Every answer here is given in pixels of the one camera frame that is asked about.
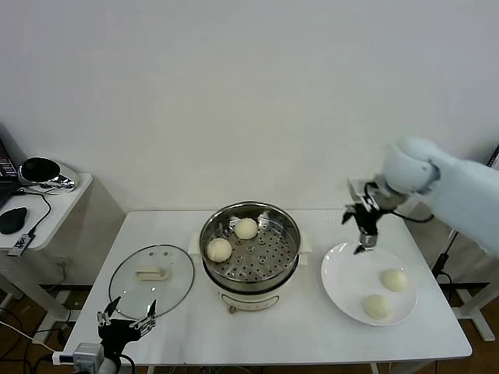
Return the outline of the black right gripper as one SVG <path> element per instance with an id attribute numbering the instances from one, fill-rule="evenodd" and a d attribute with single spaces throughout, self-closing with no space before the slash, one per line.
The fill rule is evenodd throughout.
<path id="1" fill-rule="evenodd" d="M 373 250 L 377 244 L 377 222 L 385 215 L 383 210 L 368 211 L 363 204 L 347 205 L 342 216 L 342 224 L 355 218 L 356 224 L 361 232 L 359 235 L 359 244 L 354 254 L 360 254 Z"/>

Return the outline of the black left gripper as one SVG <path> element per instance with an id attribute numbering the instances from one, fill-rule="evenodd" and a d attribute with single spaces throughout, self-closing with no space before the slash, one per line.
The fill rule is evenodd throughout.
<path id="1" fill-rule="evenodd" d="M 112 314 L 121 300 L 121 297 L 113 299 L 97 313 L 98 336 L 104 353 L 122 353 L 128 343 L 137 342 L 155 327 L 156 303 L 154 299 L 147 306 L 147 314 L 137 321 L 127 319 L 111 319 Z"/>

